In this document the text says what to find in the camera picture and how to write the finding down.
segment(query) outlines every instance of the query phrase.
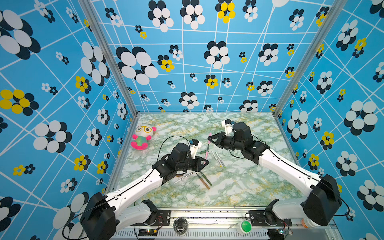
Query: blue patterned backdrop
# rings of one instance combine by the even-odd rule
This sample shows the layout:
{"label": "blue patterned backdrop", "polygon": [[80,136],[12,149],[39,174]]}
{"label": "blue patterned backdrop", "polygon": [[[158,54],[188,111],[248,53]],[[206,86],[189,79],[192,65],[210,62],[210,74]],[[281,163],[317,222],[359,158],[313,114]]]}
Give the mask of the blue patterned backdrop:
{"label": "blue patterned backdrop", "polygon": [[2,1],[0,33],[0,239],[63,239],[132,116],[77,1]]}
{"label": "blue patterned backdrop", "polygon": [[278,115],[300,165],[336,178],[344,239],[384,238],[383,6],[347,2]]}
{"label": "blue patterned backdrop", "polygon": [[333,0],[92,3],[139,111],[268,112]]}

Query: yellow circle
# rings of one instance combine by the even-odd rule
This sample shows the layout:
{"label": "yellow circle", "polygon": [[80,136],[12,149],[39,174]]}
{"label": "yellow circle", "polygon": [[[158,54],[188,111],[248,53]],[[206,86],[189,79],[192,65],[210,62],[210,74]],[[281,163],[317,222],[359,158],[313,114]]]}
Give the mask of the yellow circle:
{"label": "yellow circle", "polygon": [[232,2],[228,4],[228,11],[233,11],[235,9],[235,4]]}
{"label": "yellow circle", "polygon": [[228,4],[227,4],[226,2],[222,3],[222,4],[221,4],[221,10],[222,10],[222,11],[225,11],[225,10],[227,10],[227,9],[228,9]]}
{"label": "yellow circle", "polygon": [[18,104],[15,104],[15,105],[12,106],[12,112],[14,112],[16,114],[22,113],[23,112],[23,107],[18,105]]}
{"label": "yellow circle", "polygon": [[8,89],[4,89],[0,92],[0,95],[4,99],[12,99],[13,98],[13,93],[9,91]]}
{"label": "yellow circle", "polygon": [[229,17],[228,16],[223,17],[223,23],[228,23],[228,22],[229,22]]}
{"label": "yellow circle", "polygon": [[12,107],[11,101],[7,99],[3,99],[0,101],[0,108],[2,109],[10,109]]}
{"label": "yellow circle", "polygon": [[229,12],[228,16],[229,16],[230,19],[233,19],[236,16],[235,11]]}
{"label": "yellow circle", "polygon": [[224,17],[224,12],[223,11],[218,12],[217,17],[222,19]]}
{"label": "yellow circle", "polygon": [[25,98],[20,99],[19,103],[23,108],[29,107],[30,104],[30,102]]}
{"label": "yellow circle", "polygon": [[13,91],[13,95],[18,99],[22,99],[24,97],[24,92],[22,90],[16,89]]}

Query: marble tabletop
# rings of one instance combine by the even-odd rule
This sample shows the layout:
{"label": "marble tabletop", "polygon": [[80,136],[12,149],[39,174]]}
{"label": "marble tabletop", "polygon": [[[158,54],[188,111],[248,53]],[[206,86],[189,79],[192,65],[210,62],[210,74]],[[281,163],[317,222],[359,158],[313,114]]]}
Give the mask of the marble tabletop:
{"label": "marble tabletop", "polygon": [[[151,168],[157,159],[163,141],[172,136],[184,136],[202,142],[198,152],[206,150],[207,137],[224,131],[221,121],[230,118],[235,122],[245,122],[253,135],[257,136],[280,155],[293,162],[281,132],[272,113],[166,113],[140,114],[137,126],[154,126],[157,131],[148,142],[145,150],[130,147],[120,176],[119,187],[138,178]],[[187,142],[180,137],[168,139],[160,152],[160,158],[169,154],[177,143]],[[197,206],[266,206],[273,199],[295,199],[302,197],[301,192],[274,172],[254,164],[247,159],[238,159],[228,151],[210,144],[207,160],[210,164],[202,171],[212,183],[208,190],[195,173],[174,184],[175,177],[161,187],[148,192],[138,199],[141,202],[150,199],[157,207],[197,207]],[[225,168],[220,167],[213,158],[216,151],[224,161]],[[240,151],[235,156],[242,157]]]}

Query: plush toy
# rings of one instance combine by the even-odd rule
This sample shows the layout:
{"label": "plush toy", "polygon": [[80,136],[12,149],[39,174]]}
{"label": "plush toy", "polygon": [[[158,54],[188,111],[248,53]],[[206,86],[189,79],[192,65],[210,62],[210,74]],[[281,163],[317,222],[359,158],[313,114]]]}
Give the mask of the plush toy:
{"label": "plush toy", "polygon": [[152,138],[153,133],[157,129],[155,127],[140,126],[136,129],[136,134],[132,137],[134,141],[131,146],[137,150],[144,150],[148,147],[148,141]]}

